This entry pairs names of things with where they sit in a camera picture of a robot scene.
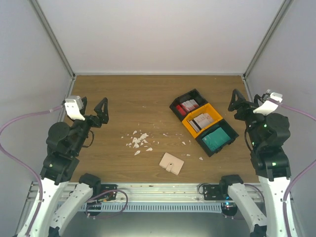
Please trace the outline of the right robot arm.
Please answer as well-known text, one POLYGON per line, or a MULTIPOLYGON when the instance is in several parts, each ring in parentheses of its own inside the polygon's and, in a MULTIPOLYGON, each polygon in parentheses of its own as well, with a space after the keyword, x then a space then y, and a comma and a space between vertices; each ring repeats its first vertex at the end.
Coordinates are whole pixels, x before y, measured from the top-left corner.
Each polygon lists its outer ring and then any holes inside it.
POLYGON ((276 113, 282 95, 270 92, 247 101, 234 89, 228 107, 234 118, 245 122, 244 138, 250 150, 250 161, 258 176, 265 211, 262 212, 238 175, 223 176, 219 196, 237 206, 252 237, 296 237, 289 188, 291 169, 282 146, 290 137, 289 120, 276 113))

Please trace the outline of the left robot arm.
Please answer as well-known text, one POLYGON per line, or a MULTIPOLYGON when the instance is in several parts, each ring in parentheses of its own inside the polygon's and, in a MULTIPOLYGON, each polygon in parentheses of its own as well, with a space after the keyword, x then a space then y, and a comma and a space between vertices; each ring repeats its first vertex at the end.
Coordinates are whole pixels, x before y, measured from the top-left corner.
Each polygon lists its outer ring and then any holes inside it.
POLYGON ((47 156, 39 174, 37 200, 26 219, 19 237, 60 237, 69 222, 88 199, 102 193, 101 179, 84 174, 67 200, 58 202, 79 163, 78 156, 92 128, 100 128, 109 121, 108 99, 103 98, 94 108, 94 115, 86 115, 87 98, 71 96, 65 99, 65 109, 72 125, 57 122, 48 131, 47 156))

